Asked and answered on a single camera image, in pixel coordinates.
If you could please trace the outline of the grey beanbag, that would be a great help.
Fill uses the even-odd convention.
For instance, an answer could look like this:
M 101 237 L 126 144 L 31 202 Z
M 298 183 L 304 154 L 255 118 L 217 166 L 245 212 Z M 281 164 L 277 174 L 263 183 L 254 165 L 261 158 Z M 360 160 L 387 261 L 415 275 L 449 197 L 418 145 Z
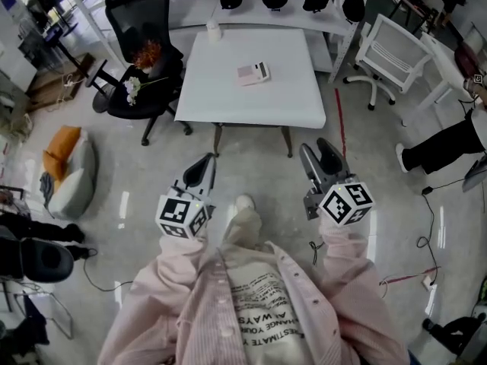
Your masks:
M 76 220 L 83 215 L 94 196 L 96 170 L 93 145 L 88 132 L 81 128 L 81 136 L 68 159 L 64 180 L 54 181 L 54 192 L 47 205 L 53 217 Z

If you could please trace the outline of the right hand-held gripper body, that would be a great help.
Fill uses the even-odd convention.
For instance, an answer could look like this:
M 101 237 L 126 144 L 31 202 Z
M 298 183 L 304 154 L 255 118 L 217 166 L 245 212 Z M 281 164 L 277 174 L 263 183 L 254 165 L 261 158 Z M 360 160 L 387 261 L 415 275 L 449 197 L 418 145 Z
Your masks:
M 304 197 L 307 219 L 325 214 L 337 227 L 356 224 L 374 207 L 368 187 L 355 174 L 313 186 Z

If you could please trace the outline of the white bottle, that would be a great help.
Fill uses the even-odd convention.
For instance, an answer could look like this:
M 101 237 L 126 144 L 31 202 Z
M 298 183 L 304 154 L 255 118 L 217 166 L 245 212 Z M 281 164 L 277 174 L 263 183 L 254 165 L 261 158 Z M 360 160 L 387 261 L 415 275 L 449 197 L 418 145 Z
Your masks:
M 208 41 L 210 44 L 215 44 L 221 39 L 222 37 L 221 28 L 219 23 L 216 20 L 210 19 L 206 23 L 206 29 L 208 34 Z

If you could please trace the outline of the person's left forearm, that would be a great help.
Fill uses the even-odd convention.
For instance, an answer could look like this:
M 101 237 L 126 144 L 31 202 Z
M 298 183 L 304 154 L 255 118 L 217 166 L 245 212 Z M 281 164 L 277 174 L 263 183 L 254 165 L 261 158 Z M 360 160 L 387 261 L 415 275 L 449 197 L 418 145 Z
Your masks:
M 161 237 L 160 254 L 137 274 L 127 296 L 154 300 L 164 314 L 178 313 L 196 284 L 207 245 L 206 230 L 192 239 Z

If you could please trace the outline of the grey metal device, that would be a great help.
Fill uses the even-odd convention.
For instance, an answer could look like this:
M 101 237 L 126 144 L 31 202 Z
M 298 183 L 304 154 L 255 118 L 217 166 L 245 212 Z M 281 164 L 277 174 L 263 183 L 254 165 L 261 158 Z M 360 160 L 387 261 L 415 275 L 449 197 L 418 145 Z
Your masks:
M 482 183 L 487 177 L 487 154 L 484 154 L 479 160 L 471 166 L 464 177 L 462 191 L 468 192 L 478 184 Z

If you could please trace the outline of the red floor tape line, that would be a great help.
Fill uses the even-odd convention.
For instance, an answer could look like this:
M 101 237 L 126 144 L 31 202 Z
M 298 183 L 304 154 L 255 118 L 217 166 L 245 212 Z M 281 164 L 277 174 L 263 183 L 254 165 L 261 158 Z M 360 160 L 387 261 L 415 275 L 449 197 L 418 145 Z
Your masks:
M 342 104 L 339 96 L 339 89 L 335 88 L 334 93 L 335 93 L 336 105 L 337 105 L 337 111 L 339 117 L 339 130 L 340 130 L 340 137 L 342 142 L 342 156 L 346 159 L 346 151 L 347 151 L 346 135 L 345 135 L 345 125 L 343 120 Z

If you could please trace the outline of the white and pink calculator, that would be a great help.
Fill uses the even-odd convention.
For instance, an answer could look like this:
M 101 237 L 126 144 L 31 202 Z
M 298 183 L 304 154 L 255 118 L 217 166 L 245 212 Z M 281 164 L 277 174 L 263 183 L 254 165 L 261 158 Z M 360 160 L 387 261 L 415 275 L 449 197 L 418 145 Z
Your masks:
M 237 69 L 237 81 L 240 86 L 250 86 L 268 81 L 270 70 L 265 62 L 245 65 Z

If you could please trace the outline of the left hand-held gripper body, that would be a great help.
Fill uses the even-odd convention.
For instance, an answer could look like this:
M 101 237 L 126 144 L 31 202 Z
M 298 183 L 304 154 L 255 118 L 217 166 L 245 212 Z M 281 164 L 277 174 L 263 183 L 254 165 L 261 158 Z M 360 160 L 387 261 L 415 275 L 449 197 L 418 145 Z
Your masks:
M 155 215 L 155 223 L 165 236 L 194 239 L 208 225 L 215 206 L 207 187 L 185 186 L 175 180 L 165 195 L 161 195 Z

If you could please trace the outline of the white office chair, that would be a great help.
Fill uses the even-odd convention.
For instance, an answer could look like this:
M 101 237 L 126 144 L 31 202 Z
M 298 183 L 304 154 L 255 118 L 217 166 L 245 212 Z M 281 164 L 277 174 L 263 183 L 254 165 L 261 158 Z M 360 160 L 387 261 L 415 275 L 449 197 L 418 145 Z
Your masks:
M 416 36 L 388 17 L 379 14 L 373 24 L 365 23 L 353 68 L 362 75 L 343 78 L 344 84 L 365 82 L 371 86 L 368 109 L 375 109 L 377 92 L 382 90 L 389 104 L 396 103 L 395 88 L 405 94 L 423 73 L 432 52 Z

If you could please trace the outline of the orange cushion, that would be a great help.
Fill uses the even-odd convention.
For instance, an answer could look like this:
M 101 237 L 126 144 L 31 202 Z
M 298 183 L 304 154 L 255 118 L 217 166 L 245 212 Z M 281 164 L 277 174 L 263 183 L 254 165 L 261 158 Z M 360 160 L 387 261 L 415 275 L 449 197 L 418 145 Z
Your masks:
M 55 182 L 64 180 L 68 159 L 81 136 L 81 127 L 64 125 L 43 151 L 43 167 Z

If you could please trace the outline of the wooden pallet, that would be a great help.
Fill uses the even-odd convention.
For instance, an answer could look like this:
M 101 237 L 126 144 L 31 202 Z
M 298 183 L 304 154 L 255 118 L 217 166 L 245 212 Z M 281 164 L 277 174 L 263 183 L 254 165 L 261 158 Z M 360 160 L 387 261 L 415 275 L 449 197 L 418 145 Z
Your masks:
M 68 74 L 74 74 L 76 81 L 82 78 L 83 81 L 85 80 L 84 75 L 71 62 L 63 64 L 61 73 L 54 71 L 38 73 L 27 90 L 27 96 L 30 98 L 27 112 L 73 100 L 83 81 L 74 87 L 65 88 L 63 80 Z

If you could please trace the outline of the black padded seat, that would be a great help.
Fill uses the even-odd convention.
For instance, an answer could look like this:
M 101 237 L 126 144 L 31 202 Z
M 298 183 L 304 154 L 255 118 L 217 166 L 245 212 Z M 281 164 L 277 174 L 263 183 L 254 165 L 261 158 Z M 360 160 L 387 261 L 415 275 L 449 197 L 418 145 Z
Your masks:
M 71 275 L 74 263 L 72 254 L 57 243 L 0 238 L 0 278 L 58 283 Z

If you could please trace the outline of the orange artificial plant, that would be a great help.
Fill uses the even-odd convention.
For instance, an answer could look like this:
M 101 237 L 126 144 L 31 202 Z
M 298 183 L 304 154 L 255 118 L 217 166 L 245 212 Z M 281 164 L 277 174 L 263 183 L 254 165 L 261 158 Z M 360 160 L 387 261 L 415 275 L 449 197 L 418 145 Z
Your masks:
M 132 57 L 132 64 L 139 70 L 149 73 L 161 57 L 161 45 L 156 40 L 147 40 Z

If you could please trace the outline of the white artificial flower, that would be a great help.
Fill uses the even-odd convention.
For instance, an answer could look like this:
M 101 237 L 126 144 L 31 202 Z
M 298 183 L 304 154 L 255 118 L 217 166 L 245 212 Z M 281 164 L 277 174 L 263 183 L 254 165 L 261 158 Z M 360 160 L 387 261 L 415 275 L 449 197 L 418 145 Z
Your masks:
M 123 82 L 123 86 L 126 89 L 126 101 L 129 104 L 129 106 L 134 106 L 136 105 L 136 98 L 138 96 L 138 93 L 145 87 L 155 84 L 159 81 L 165 81 L 167 80 L 167 77 L 164 78 L 159 78 L 153 81 L 145 82 L 142 83 L 137 77 L 131 76 L 127 80 Z

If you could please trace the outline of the person's white shoe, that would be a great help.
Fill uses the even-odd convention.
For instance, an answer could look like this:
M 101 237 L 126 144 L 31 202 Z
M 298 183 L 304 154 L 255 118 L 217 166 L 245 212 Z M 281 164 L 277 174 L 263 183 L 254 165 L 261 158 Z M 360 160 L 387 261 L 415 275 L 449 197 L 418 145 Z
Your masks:
M 238 214 L 245 209 L 251 209 L 251 210 L 256 209 L 256 206 L 255 206 L 255 203 L 254 203 L 252 197 L 248 194 L 239 195 L 235 199 L 235 203 L 234 203 L 235 214 Z

